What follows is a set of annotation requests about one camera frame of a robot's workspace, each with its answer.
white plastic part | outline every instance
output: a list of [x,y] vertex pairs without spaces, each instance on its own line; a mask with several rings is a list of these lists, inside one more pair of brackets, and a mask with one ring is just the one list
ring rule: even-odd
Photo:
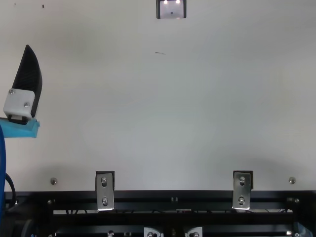
[[176,19],[184,18],[183,0],[169,0],[160,2],[160,18]]
[[7,117],[23,116],[28,120],[32,119],[31,110],[35,98],[35,94],[30,90],[12,89],[8,92],[5,100],[3,111]]

blue part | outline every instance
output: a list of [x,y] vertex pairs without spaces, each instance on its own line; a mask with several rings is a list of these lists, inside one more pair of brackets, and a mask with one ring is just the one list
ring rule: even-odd
[[38,134],[40,123],[34,118],[26,125],[9,122],[0,119],[0,126],[2,127],[4,137],[34,137]]
[[0,124],[0,223],[2,217],[2,204],[5,183],[5,142],[4,135]]

white panel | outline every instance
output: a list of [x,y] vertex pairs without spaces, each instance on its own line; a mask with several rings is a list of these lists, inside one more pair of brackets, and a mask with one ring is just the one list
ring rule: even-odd
[[181,0],[169,0],[160,2],[160,18],[183,18],[184,17],[184,4]]
[[149,0],[15,3],[0,104],[26,44],[43,78],[37,139],[6,139],[18,191],[94,190],[96,170],[117,190],[232,190],[234,170],[316,189],[316,1],[189,0],[181,20]]

screw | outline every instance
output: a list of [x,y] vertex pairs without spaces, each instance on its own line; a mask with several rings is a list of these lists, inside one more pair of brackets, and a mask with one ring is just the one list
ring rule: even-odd
[[106,178],[106,177],[103,177],[103,178],[101,179],[101,183],[102,183],[102,186],[103,186],[103,187],[106,187],[106,185],[107,185],[107,178]]
[[288,182],[289,182],[290,184],[295,184],[295,182],[296,182],[295,177],[290,177],[290,178],[288,179]]
[[56,179],[56,178],[51,178],[51,179],[50,179],[50,183],[51,183],[52,185],[56,185],[56,184],[57,184],[57,179]]
[[239,178],[239,181],[240,181],[240,185],[244,186],[245,185],[245,177],[241,176]]
[[243,197],[240,197],[238,199],[239,205],[242,206],[245,203],[245,199]]
[[103,204],[104,206],[107,206],[107,205],[108,205],[108,199],[107,199],[107,197],[102,198],[102,204]]

wire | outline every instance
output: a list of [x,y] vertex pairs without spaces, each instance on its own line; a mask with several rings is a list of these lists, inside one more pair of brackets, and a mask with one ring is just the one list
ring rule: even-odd
[[3,203],[4,184],[5,184],[5,142],[2,128],[0,126],[0,205]]
[[5,174],[5,180],[8,182],[8,184],[10,185],[11,190],[12,190],[12,199],[11,199],[10,204],[9,204],[9,208],[11,208],[15,205],[15,201],[16,201],[15,187],[14,187],[14,184],[13,184],[11,177],[8,174]]

